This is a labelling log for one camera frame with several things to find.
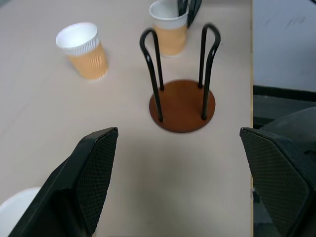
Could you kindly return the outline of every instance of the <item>round wooden base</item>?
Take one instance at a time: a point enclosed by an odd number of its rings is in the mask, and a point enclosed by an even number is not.
[[[193,132],[204,127],[212,119],[215,98],[210,91],[207,103],[207,118],[202,120],[204,87],[192,80],[174,80],[159,90],[163,122],[158,119],[154,95],[149,102],[150,114],[157,125],[170,132]]]

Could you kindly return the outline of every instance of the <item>white object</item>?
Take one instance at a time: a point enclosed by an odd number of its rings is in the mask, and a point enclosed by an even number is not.
[[[154,25],[162,29],[176,29],[187,24],[189,11],[178,16],[177,0],[158,0],[149,8]]]
[[[62,29],[56,37],[56,45],[65,54],[79,56],[94,50],[100,39],[98,28],[93,23],[82,22]]]
[[[9,236],[39,190],[39,187],[25,189],[0,206],[0,237]]]

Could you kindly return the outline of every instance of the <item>paper cup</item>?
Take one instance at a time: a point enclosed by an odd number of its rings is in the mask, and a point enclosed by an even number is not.
[[[160,53],[175,56],[185,48],[187,40],[188,11],[178,16],[177,0],[158,0],[149,8],[154,20]]]
[[[40,188],[25,189],[0,206],[0,236],[7,237],[23,216]]]
[[[58,33],[56,44],[84,78],[98,79],[107,72],[108,63],[96,25],[77,23],[68,26]]]

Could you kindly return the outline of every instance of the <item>table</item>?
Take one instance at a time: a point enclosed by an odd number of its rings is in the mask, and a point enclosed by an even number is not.
[[[250,0],[204,0],[166,82],[198,80],[201,30],[222,36],[211,122],[190,134],[153,122],[139,37],[154,0],[11,0],[0,7],[0,202],[44,183],[85,135],[117,126],[112,181],[97,237],[251,235],[250,171],[239,138],[250,121]],[[95,23],[109,59],[100,81],[82,79],[55,45],[65,26]],[[154,59],[151,37],[146,41]],[[208,33],[206,48],[213,43]]]

